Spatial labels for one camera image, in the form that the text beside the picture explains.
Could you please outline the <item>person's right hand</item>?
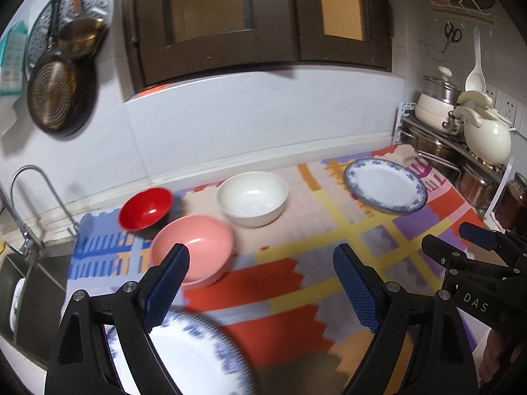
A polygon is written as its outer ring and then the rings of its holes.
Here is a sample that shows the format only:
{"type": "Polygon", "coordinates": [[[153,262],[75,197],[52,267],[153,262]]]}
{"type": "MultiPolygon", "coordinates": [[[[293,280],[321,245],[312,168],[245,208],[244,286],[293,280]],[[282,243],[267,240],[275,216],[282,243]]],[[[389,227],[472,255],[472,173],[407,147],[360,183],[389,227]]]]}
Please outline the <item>person's right hand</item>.
{"type": "Polygon", "coordinates": [[[474,351],[477,394],[526,394],[526,332],[502,335],[490,329],[474,351]]]}

